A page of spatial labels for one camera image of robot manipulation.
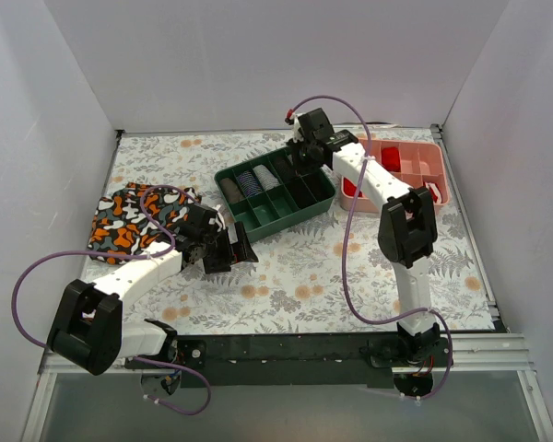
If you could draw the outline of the green divided organizer box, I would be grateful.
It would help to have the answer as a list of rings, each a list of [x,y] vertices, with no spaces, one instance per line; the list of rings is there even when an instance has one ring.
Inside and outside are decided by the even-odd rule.
[[[283,157],[286,160],[287,154],[290,154],[289,149],[286,147],[278,150],[263,154],[258,157],[253,157],[235,166],[227,167],[215,175],[215,183],[219,187],[219,181],[224,178],[230,178],[236,182],[241,190],[240,184],[237,182],[236,176],[242,172],[249,170],[253,174],[253,168],[258,165],[267,166],[271,172],[278,178],[280,185],[270,191],[263,191],[261,194],[252,198],[246,198],[236,204],[229,204],[222,190],[219,187],[221,195],[226,202],[229,213],[232,215],[235,221],[242,221],[244,224],[248,239],[251,242],[257,242],[261,239],[275,235],[276,233],[294,227],[300,223],[303,223],[315,216],[321,215],[327,212],[334,200],[335,195],[325,201],[317,201],[314,205],[311,205],[304,209],[299,209],[291,197],[286,183],[284,183],[277,174],[271,160],[275,157]],[[329,179],[326,174],[317,169],[312,173],[305,173],[300,177],[304,178],[307,175],[313,173],[320,173],[324,178]]]

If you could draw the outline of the grey striped rolled underwear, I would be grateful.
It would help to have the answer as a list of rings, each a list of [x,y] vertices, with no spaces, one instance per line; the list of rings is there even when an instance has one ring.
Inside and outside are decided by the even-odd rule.
[[[278,178],[265,165],[255,166],[253,172],[266,192],[280,185]]]

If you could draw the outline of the blue striped rolled underwear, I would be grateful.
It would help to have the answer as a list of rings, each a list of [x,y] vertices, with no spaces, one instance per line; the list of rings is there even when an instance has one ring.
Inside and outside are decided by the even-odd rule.
[[[237,182],[241,186],[241,190],[246,198],[252,198],[256,195],[261,194],[264,189],[254,174],[246,170],[240,175],[236,176]]]

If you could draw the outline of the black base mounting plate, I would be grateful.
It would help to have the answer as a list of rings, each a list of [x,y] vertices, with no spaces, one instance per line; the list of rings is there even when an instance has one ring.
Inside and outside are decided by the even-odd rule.
[[[447,340],[414,355],[395,332],[191,335],[177,340],[177,363],[213,387],[394,386],[393,370],[425,378],[448,366]]]

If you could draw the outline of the red white rolled underwear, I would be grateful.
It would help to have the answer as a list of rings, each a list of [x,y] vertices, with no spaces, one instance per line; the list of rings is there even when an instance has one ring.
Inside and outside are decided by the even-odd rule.
[[[442,199],[442,194],[441,194],[441,190],[440,190],[439,186],[435,182],[431,182],[431,181],[425,181],[424,185],[429,190],[429,192],[432,196],[433,203],[434,204],[442,204],[443,199]]]

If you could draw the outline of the black rolled underwear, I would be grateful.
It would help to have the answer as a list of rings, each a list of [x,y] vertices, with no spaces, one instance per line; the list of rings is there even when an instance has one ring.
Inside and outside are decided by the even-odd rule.
[[[320,173],[316,172],[307,175],[303,179],[317,201],[325,201],[335,195],[335,191],[329,179],[324,178]]]

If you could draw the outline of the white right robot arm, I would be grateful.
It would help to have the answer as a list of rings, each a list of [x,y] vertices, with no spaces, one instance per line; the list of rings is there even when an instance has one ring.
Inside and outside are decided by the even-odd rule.
[[[391,319],[397,326],[395,353],[410,366],[423,364],[440,340],[429,290],[429,256],[438,238],[430,191],[396,178],[353,133],[336,131],[322,109],[289,110],[286,122],[292,128],[287,146],[295,170],[328,167],[352,180],[377,207],[379,249],[392,264],[401,308]]]

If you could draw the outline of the black underwear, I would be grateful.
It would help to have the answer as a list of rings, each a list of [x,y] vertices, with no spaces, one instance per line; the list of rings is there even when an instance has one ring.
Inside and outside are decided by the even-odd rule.
[[[316,200],[302,178],[291,180],[286,187],[299,209],[315,204]]]
[[[307,175],[303,179],[317,201],[325,201],[335,195],[335,191],[329,179],[324,178],[320,173],[316,172]]]

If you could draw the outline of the pink divided organizer box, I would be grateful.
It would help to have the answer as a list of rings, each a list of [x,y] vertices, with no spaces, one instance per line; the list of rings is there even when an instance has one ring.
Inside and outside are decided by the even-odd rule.
[[[381,165],[382,148],[397,146],[401,160],[401,171],[389,172],[395,178],[414,188],[421,187],[425,181],[435,182],[441,190],[443,199],[442,204],[434,204],[436,213],[450,202],[450,190],[444,160],[441,149],[437,145],[425,142],[377,139],[369,143],[366,137],[360,137],[359,142],[364,150],[374,156]]]

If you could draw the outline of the red rolled underwear upper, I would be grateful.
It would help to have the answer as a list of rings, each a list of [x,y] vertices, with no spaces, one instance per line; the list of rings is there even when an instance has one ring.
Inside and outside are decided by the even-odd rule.
[[[381,150],[382,165],[390,172],[401,171],[401,160],[397,146],[383,147]]]

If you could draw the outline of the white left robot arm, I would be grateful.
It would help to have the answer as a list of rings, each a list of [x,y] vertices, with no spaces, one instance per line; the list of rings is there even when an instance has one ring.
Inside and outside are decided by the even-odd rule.
[[[217,210],[195,204],[181,214],[178,235],[162,236],[137,259],[92,282],[76,279],[67,285],[47,338],[51,351],[92,375],[104,373],[118,358],[147,357],[159,368],[176,361],[178,333],[159,320],[126,323],[125,310],[197,262],[212,274],[258,260],[241,221],[231,241]]]

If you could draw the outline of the brown rolled underwear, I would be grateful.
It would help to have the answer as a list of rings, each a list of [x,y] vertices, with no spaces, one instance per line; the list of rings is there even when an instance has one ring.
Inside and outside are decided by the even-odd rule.
[[[224,178],[219,181],[219,187],[229,204],[236,204],[245,200],[245,196],[234,180]]]

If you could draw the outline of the orange camouflage underwear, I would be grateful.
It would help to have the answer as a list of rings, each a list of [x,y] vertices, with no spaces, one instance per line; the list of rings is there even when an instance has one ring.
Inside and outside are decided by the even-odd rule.
[[[127,183],[111,197],[99,200],[88,241],[88,249],[98,253],[92,259],[121,265],[126,263],[124,255],[141,254],[156,241],[168,242],[170,238],[160,228],[177,237],[189,205],[201,202],[202,195],[194,187],[178,192]]]

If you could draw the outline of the red rolled underwear lower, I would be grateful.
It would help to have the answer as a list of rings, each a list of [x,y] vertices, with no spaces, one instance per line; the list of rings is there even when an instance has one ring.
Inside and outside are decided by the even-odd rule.
[[[353,198],[356,192],[356,185],[347,178],[342,179],[342,193],[347,198]]]

